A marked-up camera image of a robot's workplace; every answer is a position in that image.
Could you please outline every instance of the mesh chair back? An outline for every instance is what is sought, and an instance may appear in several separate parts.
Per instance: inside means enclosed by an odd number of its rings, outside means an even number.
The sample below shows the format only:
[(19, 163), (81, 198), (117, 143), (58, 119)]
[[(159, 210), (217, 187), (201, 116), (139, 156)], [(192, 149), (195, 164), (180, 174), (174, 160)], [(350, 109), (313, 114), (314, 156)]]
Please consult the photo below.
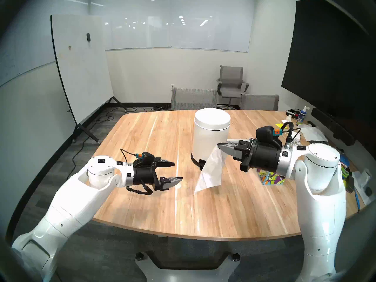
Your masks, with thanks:
[(241, 110), (278, 110), (278, 95), (249, 95), (242, 94), (241, 96)]
[(215, 89), (180, 89), (172, 87), (171, 110), (199, 110), (217, 107)]
[(223, 87), (241, 88), (243, 82), (243, 67), (226, 67), (221, 65), (219, 80)]

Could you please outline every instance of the chair armrest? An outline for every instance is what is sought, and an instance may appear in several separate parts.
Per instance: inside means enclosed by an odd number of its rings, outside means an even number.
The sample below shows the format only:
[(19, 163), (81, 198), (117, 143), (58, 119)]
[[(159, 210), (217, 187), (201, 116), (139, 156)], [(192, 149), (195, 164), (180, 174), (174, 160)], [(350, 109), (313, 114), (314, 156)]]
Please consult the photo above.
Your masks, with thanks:
[(245, 82), (245, 81), (242, 81), (243, 83), (246, 84), (246, 89), (244, 90), (244, 93), (247, 91), (248, 87), (249, 87), (249, 83)]
[(220, 91), (220, 89), (222, 87), (222, 81), (218, 79), (217, 82), (218, 82), (217, 93), (218, 93), (218, 95), (222, 95), (222, 93)]

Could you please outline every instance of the container lid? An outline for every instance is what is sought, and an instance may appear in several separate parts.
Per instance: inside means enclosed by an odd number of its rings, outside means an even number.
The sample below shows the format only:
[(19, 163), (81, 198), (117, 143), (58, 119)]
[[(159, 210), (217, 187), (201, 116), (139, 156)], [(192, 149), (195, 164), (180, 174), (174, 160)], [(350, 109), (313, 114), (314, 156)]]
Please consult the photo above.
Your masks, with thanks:
[(94, 156), (88, 162), (88, 171), (94, 175), (103, 176), (115, 169), (116, 162), (109, 156)]
[(224, 130), (230, 126), (230, 115), (216, 108), (204, 108), (195, 114), (195, 123), (207, 130)]

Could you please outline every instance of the screw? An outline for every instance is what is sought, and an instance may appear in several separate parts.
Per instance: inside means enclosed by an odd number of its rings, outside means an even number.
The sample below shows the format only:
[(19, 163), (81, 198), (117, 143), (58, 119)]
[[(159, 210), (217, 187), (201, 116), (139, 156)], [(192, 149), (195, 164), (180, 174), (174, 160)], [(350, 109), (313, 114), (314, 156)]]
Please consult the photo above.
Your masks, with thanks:
[(144, 255), (143, 255), (143, 253), (137, 253), (135, 259), (136, 259), (137, 261), (142, 261), (142, 260), (144, 259)]
[(234, 261), (234, 262), (240, 261), (240, 255), (238, 253), (233, 254), (232, 257), (231, 257), (231, 260)]

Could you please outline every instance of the black tv screen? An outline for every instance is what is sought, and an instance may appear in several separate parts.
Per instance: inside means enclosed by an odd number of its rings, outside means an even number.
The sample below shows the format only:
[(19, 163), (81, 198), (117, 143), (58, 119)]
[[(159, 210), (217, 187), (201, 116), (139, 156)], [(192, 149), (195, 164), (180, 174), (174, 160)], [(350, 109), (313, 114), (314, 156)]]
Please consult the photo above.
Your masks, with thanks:
[(325, 0), (296, 2), (282, 87), (308, 101), (376, 159), (376, 46), (349, 16)]

